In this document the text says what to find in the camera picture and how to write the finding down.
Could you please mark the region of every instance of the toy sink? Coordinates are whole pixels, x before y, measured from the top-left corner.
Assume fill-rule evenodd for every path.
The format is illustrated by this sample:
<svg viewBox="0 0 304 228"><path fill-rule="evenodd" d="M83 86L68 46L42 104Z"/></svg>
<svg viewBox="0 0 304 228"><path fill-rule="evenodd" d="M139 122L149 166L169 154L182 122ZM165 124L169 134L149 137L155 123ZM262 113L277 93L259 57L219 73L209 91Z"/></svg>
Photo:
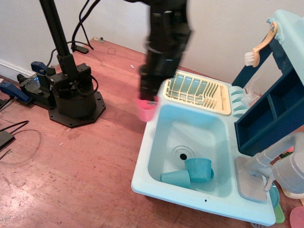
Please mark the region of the toy sink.
<svg viewBox="0 0 304 228"><path fill-rule="evenodd" d="M184 75L198 77L178 71L176 78ZM231 87L217 80L213 82L226 88L225 93ZM238 118L200 109L187 101L184 104L174 101L172 96L166 96L169 84L168 81L162 84L156 113L146 125L132 189L205 212L257 224L274 224L270 197L262 204L246 200L238 193L234 167L235 158L241 155L234 127ZM185 159L201 157L212 161L214 178L210 182L191 183L190 189L160 182L161 173L185 169Z"/></svg>
<svg viewBox="0 0 304 228"><path fill-rule="evenodd" d="M259 66L245 66L232 84L177 71L161 85L135 192L265 226L276 222L269 193L263 202L241 197L235 168L237 157L253 156L304 124L304 18L278 10L267 22L273 21L277 35L260 51ZM271 53L283 75L249 108L243 88ZM210 159L214 178L189 189L160 181L162 173L185 169L189 158Z"/></svg>

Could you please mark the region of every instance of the teal cup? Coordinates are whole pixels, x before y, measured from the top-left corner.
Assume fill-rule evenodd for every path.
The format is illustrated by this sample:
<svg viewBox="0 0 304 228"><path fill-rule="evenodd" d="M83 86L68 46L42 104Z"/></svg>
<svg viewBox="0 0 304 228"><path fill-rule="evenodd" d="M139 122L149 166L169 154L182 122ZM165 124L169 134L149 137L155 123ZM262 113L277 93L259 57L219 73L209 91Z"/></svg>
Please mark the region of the teal cup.
<svg viewBox="0 0 304 228"><path fill-rule="evenodd" d="M214 177L211 160L207 158L191 158L185 161L186 170L191 182L207 182Z"/></svg>
<svg viewBox="0 0 304 228"><path fill-rule="evenodd" d="M187 189L190 188L190 176L187 170L162 173L161 182L180 186Z"/></svg>

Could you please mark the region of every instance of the white bristles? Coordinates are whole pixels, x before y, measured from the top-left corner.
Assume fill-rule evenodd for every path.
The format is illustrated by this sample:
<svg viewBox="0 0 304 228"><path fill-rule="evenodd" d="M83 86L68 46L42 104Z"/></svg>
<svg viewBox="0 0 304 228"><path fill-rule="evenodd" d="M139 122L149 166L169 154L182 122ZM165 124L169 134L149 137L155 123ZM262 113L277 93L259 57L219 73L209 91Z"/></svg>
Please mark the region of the white bristles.
<svg viewBox="0 0 304 228"><path fill-rule="evenodd" d="M254 54L253 52L248 52L245 54L245 65L246 66L252 66L254 62Z"/></svg>

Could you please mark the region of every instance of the brush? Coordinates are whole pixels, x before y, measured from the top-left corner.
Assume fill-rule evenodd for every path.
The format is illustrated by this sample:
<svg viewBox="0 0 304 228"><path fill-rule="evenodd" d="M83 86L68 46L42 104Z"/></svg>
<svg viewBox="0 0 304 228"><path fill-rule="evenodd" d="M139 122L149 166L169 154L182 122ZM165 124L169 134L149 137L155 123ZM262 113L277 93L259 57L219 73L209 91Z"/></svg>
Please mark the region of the brush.
<svg viewBox="0 0 304 228"><path fill-rule="evenodd" d="M258 46L252 49L252 52L248 52L245 54L245 65L257 67L260 63L260 50L265 48L275 37L277 31L277 24L272 22L270 24L270 29L265 37L265 39Z"/></svg>

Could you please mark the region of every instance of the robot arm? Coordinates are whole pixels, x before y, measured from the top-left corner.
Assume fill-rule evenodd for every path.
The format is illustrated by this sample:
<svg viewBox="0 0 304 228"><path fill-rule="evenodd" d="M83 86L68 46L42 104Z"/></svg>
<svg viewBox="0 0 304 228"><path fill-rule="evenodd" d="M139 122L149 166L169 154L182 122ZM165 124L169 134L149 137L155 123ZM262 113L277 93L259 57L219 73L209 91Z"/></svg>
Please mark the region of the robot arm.
<svg viewBox="0 0 304 228"><path fill-rule="evenodd" d="M150 6L151 31L146 64L140 68L140 99L154 101L161 83L174 77L191 30L187 22L187 0L125 0Z"/></svg>

